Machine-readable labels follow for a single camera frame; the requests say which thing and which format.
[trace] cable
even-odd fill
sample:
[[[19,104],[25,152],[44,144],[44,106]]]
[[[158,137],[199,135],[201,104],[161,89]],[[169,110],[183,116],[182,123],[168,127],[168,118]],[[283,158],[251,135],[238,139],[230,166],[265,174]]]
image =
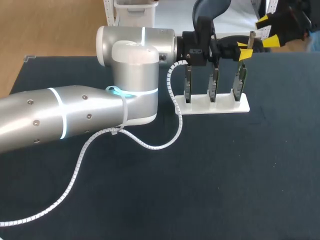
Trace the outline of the cable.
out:
[[[114,132],[118,132],[118,133],[122,133],[122,134],[125,134],[127,135],[129,138],[133,139],[135,142],[137,142],[138,144],[140,144],[141,146],[143,146],[144,148],[146,149],[150,149],[150,150],[161,150],[161,149],[165,149],[167,148],[168,146],[170,146],[171,144],[173,144],[179,137],[181,131],[182,131],[182,126],[183,126],[183,121],[182,121],[182,114],[181,114],[181,111],[180,111],[180,108],[179,108],[179,105],[176,101],[176,98],[174,96],[174,93],[171,89],[171,73],[173,72],[173,70],[180,66],[180,65],[187,65],[187,61],[185,60],[181,60],[181,61],[178,61],[178,62],[175,62],[169,69],[167,75],[166,75],[166,86],[167,86],[167,89],[168,89],[168,92],[169,92],[169,95],[170,95],[170,98],[174,104],[174,107],[176,109],[176,112],[177,112],[177,115],[178,115],[178,119],[179,119],[179,126],[178,126],[178,130],[175,134],[175,136],[166,144],[164,145],[161,145],[161,146],[151,146],[151,145],[148,145],[146,143],[144,143],[143,141],[141,141],[139,138],[137,138],[136,136],[134,136],[132,133],[128,132],[127,130],[124,130],[124,129],[119,129],[117,127],[111,127],[111,128],[106,128],[106,129],[103,129],[101,131],[98,131],[96,132],[94,135],[92,135],[88,141],[85,142],[85,144],[83,145],[82,149],[81,149],[81,152],[80,152],[80,155],[78,157],[78,160],[76,162],[76,166],[75,166],[75,169],[74,169],[74,172],[73,172],[73,175],[72,175],[72,178],[69,182],[69,185],[67,186],[66,190],[64,191],[64,193],[61,195],[61,197],[55,202],[53,203],[51,206],[49,206],[47,209],[39,212],[38,214],[35,214],[33,216],[30,216],[30,217],[26,217],[26,218],[23,218],[23,219],[19,219],[19,220],[15,220],[15,221],[0,221],[0,227],[10,227],[10,226],[16,226],[16,225],[20,225],[20,224],[25,224],[25,223],[29,223],[31,221],[34,221],[38,218],[41,218],[43,217],[44,215],[48,214],[49,212],[51,212],[53,209],[55,209],[66,197],[67,195],[70,193],[75,181],[76,181],[76,178],[78,176],[78,172],[79,172],[79,169],[80,169],[80,166],[81,166],[81,163],[82,163],[82,160],[83,160],[83,157],[86,153],[86,150],[87,148],[89,147],[89,145],[97,138],[99,137],[100,135],[102,134],[106,134],[106,133],[114,133]]]

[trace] black table surface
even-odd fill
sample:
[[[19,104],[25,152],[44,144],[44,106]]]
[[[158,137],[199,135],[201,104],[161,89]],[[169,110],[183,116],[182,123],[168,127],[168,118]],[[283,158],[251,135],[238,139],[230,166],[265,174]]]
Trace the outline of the black table surface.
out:
[[[246,61],[249,113],[183,116],[180,138],[160,151],[105,134],[88,148],[69,196],[33,222],[0,228],[4,240],[320,239],[320,54],[259,53]],[[237,64],[221,62],[219,92]],[[178,120],[160,70],[154,122],[127,127],[149,144]],[[205,93],[209,68],[194,70]],[[105,88],[112,71],[95,57],[37,57],[12,93],[84,85]],[[172,75],[182,94],[184,68]],[[67,187],[89,134],[0,155],[0,221],[34,215]]]

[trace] white tool holder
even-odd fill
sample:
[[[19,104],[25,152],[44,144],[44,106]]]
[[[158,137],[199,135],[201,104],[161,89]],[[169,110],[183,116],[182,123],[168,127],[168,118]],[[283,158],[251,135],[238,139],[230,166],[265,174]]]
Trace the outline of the white tool holder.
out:
[[[250,111],[246,94],[242,93],[240,101],[235,101],[233,90],[230,93],[216,95],[215,102],[210,102],[209,93],[191,96],[191,103],[186,103],[184,95],[175,96],[182,115],[195,114],[231,114]]]

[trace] white rack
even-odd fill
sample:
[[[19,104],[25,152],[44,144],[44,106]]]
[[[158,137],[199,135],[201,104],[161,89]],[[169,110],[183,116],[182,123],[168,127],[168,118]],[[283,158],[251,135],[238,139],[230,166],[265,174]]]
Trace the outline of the white rack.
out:
[[[267,0],[266,3],[267,3],[267,6],[268,6],[266,12],[268,14],[269,13],[273,14],[277,9],[278,0]],[[271,30],[271,26],[266,26],[266,27],[264,27],[262,29],[262,36],[261,36],[262,40],[267,39],[269,37],[270,30]]]

